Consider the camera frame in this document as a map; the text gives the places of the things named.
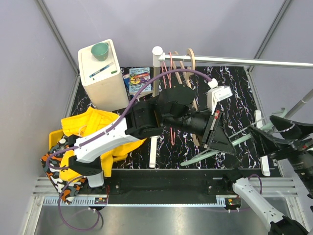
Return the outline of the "orange camouflage shorts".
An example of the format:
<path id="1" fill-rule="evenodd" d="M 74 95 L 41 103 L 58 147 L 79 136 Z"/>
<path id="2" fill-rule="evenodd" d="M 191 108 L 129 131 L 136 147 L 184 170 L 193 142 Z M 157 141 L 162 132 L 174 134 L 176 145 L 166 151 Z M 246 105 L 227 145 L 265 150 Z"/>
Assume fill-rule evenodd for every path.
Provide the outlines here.
<path id="1" fill-rule="evenodd" d="M 51 149 L 49 149 L 48 152 L 41 157 L 41 164 L 49 181 L 52 183 L 57 193 L 61 195 L 61 202 L 64 202 L 69 205 L 78 195 L 79 191 L 82 189 L 86 181 L 85 178 L 78 179 L 69 184 L 69 186 L 65 189 L 64 193 L 61 193 L 62 189 L 68 183 L 68 181 L 76 177 L 79 177 L 79 174 L 76 174 L 76 172 L 70 169 L 69 170 L 59 169 L 60 167 L 67 167 L 68 158 L 71 151 L 67 151 L 65 153 L 66 154 L 65 156 L 63 153 L 53 156 L 49 161 L 50 165 L 46 164 L 46 160 L 51 154 L 68 147 L 69 147 L 68 137 L 66 135 L 63 135 L 62 138 L 58 141 L 58 143 Z"/>

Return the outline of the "yellow shorts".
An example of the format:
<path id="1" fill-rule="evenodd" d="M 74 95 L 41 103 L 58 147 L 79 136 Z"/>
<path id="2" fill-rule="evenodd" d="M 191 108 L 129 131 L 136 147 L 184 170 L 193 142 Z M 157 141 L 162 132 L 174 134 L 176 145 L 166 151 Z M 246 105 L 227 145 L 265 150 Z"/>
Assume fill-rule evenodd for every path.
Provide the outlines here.
<path id="1" fill-rule="evenodd" d="M 111 177 L 115 159 L 126 159 L 130 152 L 146 141 L 125 134 L 127 129 L 125 118 L 122 118 L 113 130 L 108 131 L 119 118 L 120 116 L 115 113 L 88 107 L 82 114 L 62 119 L 63 133 L 67 137 L 75 135 L 78 138 L 74 141 L 77 148 L 65 152 L 60 167 L 68 167 L 69 160 L 74 156 L 77 157 L 75 164 L 86 165 L 94 160 L 100 160 L 103 176 Z"/>

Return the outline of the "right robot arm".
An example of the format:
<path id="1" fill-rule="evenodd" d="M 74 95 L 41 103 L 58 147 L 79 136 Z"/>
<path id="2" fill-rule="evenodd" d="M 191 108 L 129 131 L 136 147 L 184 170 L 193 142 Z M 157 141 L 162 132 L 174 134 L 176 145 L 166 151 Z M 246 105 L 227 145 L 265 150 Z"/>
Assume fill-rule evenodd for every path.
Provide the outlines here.
<path id="1" fill-rule="evenodd" d="M 287 159 L 309 194 L 313 193 L 313 126 L 278 116 L 270 121 L 281 138 L 249 126 L 248 130 L 258 157 L 265 155 L 276 160 Z M 243 199 L 265 225 L 270 235 L 311 235 L 303 225 L 285 216 L 271 205 L 240 170 L 234 169 L 223 176 L 222 188 Z"/>

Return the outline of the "pink wire hanger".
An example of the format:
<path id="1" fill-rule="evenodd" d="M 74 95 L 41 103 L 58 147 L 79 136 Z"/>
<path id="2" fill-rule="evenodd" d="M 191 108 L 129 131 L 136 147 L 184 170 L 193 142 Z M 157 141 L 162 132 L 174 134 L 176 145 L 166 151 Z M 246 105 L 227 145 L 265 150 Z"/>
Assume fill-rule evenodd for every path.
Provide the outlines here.
<path id="1" fill-rule="evenodd" d="M 173 69 L 172 53 L 169 52 L 169 55 L 170 55 L 170 70 L 172 70 Z M 166 63 L 164 61 L 161 62 L 161 70 L 162 70 L 162 72 L 168 71 Z M 167 89 L 167 87 L 169 87 L 169 88 L 172 87 L 171 74 L 170 73 L 167 74 L 167 78 L 168 78 L 168 82 L 169 82 L 168 86 L 167 86 L 167 82 L 165 81 L 165 76 L 163 76 L 163 83 L 164 83 L 165 89 Z M 176 141 L 176 133 L 175 133 L 175 131 L 173 130 L 172 127 L 170 128 L 170 137 L 171 137 L 171 145 L 174 146 L 175 145 L 175 141 Z"/>

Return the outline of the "mint green hanger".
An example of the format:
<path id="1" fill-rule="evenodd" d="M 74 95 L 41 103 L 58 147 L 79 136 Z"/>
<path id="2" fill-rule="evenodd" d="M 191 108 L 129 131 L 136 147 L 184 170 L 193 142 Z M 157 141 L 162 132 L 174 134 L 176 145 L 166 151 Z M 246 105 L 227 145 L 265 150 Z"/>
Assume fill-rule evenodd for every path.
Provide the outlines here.
<path id="1" fill-rule="evenodd" d="M 277 112 L 273 113 L 272 115 L 278 115 L 281 118 L 289 118 L 292 116 L 291 111 L 290 110 L 287 111 L 285 108 L 281 108 L 280 111 L 277 111 Z M 251 123 L 250 125 L 253 126 L 253 125 L 255 125 L 255 124 L 257 124 L 257 123 L 259 123 L 259 122 L 261 122 L 267 118 L 269 118 L 269 116 L 265 116 L 262 118 L 255 118 L 255 122 Z M 235 146 L 239 145 L 240 143 L 243 143 L 249 139 L 251 139 L 251 134 L 246 134 L 246 135 L 232 141 L 231 144 L 233 147 L 235 147 Z M 210 150 L 210 149 L 204 150 L 203 152 L 192 157 L 191 159 L 180 163 L 180 166 L 187 166 L 187 165 L 191 165 L 191 164 L 200 162 L 203 159 L 213 157 L 214 155 L 219 154 L 220 152 L 225 153 L 226 151 L 225 150 Z"/>

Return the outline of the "wooden hanger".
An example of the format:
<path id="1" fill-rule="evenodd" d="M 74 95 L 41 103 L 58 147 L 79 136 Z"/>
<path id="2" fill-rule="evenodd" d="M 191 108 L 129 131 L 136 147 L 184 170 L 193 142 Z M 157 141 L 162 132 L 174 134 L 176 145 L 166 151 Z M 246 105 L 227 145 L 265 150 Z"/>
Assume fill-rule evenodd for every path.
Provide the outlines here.
<path id="1" fill-rule="evenodd" d="M 191 66 L 190 67 L 187 67 L 187 69 L 189 70 L 195 70 L 196 68 L 196 62 L 195 62 L 195 56 L 194 56 L 194 52 L 191 48 L 188 48 L 187 49 L 187 55 L 190 56 L 191 58 Z M 192 88 L 191 86 L 191 82 L 190 82 L 190 77 L 194 75 L 193 73 L 190 73 L 190 72 L 183 72 L 183 77 L 184 77 L 184 80 L 186 82 L 186 85 L 189 87 L 189 88 Z M 196 100 L 194 99 L 193 100 L 193 103 L 192 103 L 192 107 L 193 107 L 193 110 L 194 111 L 197 111 L 198 110 L 198 105 L 196 103 Z M 195 146 L 200 146 L 199 144 L 199 141 L 196 137 L 195 134 L 192 134 L 192 140 L 193 140 L 193 143 Z"/>

